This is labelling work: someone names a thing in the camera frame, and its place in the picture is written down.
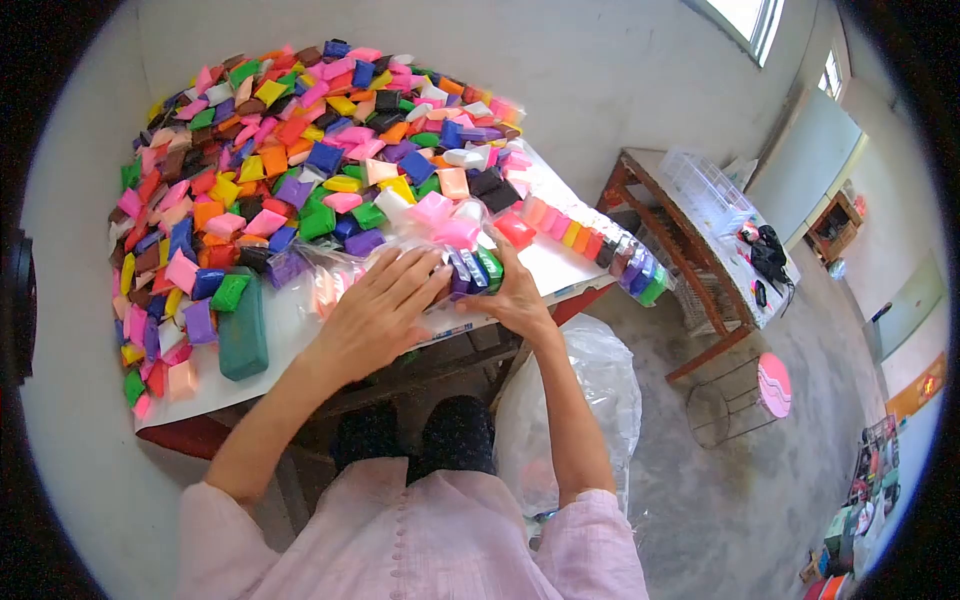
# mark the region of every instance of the person's right hand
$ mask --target person's right hand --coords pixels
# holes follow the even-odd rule
[[[386,250],[351,285],[298,361],[323,370],[335,392],[386,367],[430,332],[416,325],[417,317],[450,280],[452,268],[439,251]]]
[[[457,300],[457,312],[487,313],[533,345],[553,339],[559,334],[557,324],[537,291],[534,277],[520,263],[516,248],[499,231],[494,230],[493,239],[493,254],[503,265],[503,283],[492,296],[465,296]]]

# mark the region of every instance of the pink lid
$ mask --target pink lid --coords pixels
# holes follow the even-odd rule
[[[756,382],[759,388],[758,401],[771,415],[783,419],[790,414],[790,376],[786,367],[773,353],[764,352],[760,355]]]

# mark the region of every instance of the dark pants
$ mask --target dark pants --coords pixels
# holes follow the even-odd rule
[[[337,474],[354,461],[382,456],[407,456],[396,436],[396,408],[385,402],[346,413],[330,445]],[[442,400],[423,427],[423,453],[411,456],[407,485],[439,469],[493,468],[493,420],[487,406],[472,396]]]

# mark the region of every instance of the clear plastic bag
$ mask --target clear plastic bag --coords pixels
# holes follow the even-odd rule
[[[312,265],[312,269],[307,272],[307,284],[300,283],[306,291],[306,299],[300,310],[303,313],[319,315],[322,320],[330,316],[330,312],[347,289],[360,280],[376,260],[375,255],[360,258],[330,247],[313,246],[301,241],[294,241],[291,246],[292,250]]]
[[[877,550],[882,550],[879,544],[880,533],[883,531],[885,516],[883,514],[882,502],[879,510],[874,511],[874,520],[870,523],[863,536],[853,538],[853,573],[856,579],[862,581],[876,564],[874,556]]]
[[[576,315],[561,331],[577,381],[607,442],[617,501],[626,515],[630,459],[640,437],[634,355],[609,326],[587,315]],[[520,367],[500,399],[493,456],[497,475],[525,516],[557,510],[560,493],[550,456],[546,397],[534,356]]]
[[[754,176],[754,171],[758,164],[759,160],[756,158],[747,160],[743,156],[738,156],[733,159],[733,162],[724,167],[723,174],[733,182],[736,189],[742,192],[747,188],[747,183],[750,182],[750,178]]]

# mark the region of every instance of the plastic basket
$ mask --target plastic basket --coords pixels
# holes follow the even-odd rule
[[[660,171],[680,192],[676,199],[716,236],[736,233],[756,209],[712,162],[673,148],[660,163]]]

